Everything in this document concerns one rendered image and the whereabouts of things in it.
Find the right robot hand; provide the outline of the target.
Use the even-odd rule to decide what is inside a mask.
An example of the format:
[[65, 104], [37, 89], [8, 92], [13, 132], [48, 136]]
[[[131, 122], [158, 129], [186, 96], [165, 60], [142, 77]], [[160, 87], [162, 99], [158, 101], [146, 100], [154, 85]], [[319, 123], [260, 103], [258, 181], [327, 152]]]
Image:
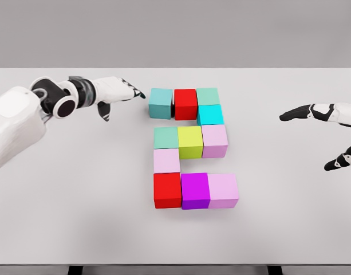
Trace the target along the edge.
[[[351, 128], [351, 103], [308, 104], [291, 109], [279, 116], [280, 121], [311, 118]], [[338, 157], [327, 162], [324, 170], [332, 171], [349, 166], [351, 166], [351, 146]]]

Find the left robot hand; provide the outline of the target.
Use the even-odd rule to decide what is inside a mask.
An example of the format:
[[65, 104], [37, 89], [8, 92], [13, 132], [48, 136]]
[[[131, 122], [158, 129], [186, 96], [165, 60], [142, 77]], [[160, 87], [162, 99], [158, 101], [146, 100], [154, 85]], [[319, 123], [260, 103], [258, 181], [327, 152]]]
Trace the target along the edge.
[[104, 77], [93, 80], [92, 83], [96, 93], [95, 104], [97, 105], [98, 114], [105, 121], [110, 119], [112, 103], [132, 100], [135, 97], [146, 98], [143, 92], [123, 78]]

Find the teal cube block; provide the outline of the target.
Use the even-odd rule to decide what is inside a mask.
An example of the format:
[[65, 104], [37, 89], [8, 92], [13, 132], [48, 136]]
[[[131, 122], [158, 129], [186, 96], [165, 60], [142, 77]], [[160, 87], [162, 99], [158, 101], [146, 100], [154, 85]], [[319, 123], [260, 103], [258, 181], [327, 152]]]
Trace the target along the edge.
[[149, 116], [153, 119], [171, 119], [173, 90], [152, 88], [149, 98]]

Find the mint green cube block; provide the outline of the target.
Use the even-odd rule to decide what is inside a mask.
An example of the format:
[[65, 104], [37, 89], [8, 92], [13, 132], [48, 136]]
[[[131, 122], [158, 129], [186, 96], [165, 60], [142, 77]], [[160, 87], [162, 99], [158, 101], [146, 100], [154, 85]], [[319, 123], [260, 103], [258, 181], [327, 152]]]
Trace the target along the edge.
[[178, 128], [177, 127], [156, 127], [153, 132], [154, 149], [178, 148]]
[[220, 104], [217, 88], [197, 88], [196, 95], [198, 106]]

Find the red cube block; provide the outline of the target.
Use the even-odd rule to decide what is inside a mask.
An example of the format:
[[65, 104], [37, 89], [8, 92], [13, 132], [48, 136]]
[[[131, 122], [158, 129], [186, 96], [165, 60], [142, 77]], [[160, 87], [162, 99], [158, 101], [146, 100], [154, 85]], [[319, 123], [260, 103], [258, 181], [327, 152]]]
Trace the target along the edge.
[[153, 175], [153, 201], [156, 209], [182, 206], [182, 188], [178, 172]]
[[196, 120], [198, 100], [196, 89], [175, 89], [175, 120]]

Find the pale pink cube block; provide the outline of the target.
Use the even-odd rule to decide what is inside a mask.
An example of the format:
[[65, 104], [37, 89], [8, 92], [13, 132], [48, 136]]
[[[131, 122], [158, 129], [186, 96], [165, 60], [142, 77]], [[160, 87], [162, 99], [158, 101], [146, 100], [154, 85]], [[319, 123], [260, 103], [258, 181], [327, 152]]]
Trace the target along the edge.
[[228, 138], [224, 124], [203, 125], [202, 158], [223, 158], [228, 149]]
[[155, 174], [180, 172], [179, 150], [177, 148], [155, 149], [153, 171]]
[[239, 200], [235, 174], [208, 174], [209, 209], [232, 209]]

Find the yellow-green cube block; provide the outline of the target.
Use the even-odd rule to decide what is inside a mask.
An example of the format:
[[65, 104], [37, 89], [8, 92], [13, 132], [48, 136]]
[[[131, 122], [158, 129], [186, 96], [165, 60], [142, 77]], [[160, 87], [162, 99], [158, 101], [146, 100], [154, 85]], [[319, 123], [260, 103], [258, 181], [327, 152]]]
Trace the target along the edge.
[[203, 153], [201, 126], [178, 127], [180, 159], [200, 159]]

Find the cyan cube block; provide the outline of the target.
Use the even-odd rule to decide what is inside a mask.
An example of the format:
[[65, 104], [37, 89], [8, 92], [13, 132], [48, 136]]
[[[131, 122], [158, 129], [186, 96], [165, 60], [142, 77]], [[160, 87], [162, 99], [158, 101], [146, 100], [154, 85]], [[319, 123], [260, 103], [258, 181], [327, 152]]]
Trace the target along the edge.
[[221, 105], [201, 105], [198, 107], [197, 125], [224, 124]]

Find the purple cube block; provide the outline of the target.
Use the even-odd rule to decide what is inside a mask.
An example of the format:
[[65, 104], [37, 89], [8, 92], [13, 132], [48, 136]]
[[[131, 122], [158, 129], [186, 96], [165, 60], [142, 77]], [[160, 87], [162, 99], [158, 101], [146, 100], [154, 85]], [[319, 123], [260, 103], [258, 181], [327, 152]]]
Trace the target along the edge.
[[207, 209], [210, 204], [208, 173], [181, 174], [182, 209]]

